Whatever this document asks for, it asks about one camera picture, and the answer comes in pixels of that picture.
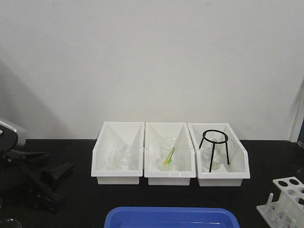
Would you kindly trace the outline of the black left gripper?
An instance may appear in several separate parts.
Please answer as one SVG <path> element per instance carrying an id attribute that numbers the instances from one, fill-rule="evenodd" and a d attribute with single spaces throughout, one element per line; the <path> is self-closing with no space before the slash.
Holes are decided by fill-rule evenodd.
<path id="1" fill-rule="evenodd" d="M 0 198 L 13 199 L 23 191 L 28 191 L 32 207 L 60 211 L 66 205 L 67 196 L 57 194 L 53 190 L 73 175 L 74 164 L 68 162 L 50 170 L 43 170 L 40 180 L 36 171 L 48 163 L 48 152 L 4 152 L 0 158 Z"/>

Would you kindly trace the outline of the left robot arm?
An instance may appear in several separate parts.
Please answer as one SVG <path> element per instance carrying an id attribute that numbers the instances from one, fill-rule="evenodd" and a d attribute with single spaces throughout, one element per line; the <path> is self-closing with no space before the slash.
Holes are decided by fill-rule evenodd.
<path id="1" fill-rule="evenodd" d="M 0 121 L 0 204 L 23 204 L 57 212 L 67 196 L 55 193 L 61 182 L 73 174 L 74 165 L 65 163 L 45 170 L 48 152 L 27 152 L 26 130 L 14 123 Z"/>

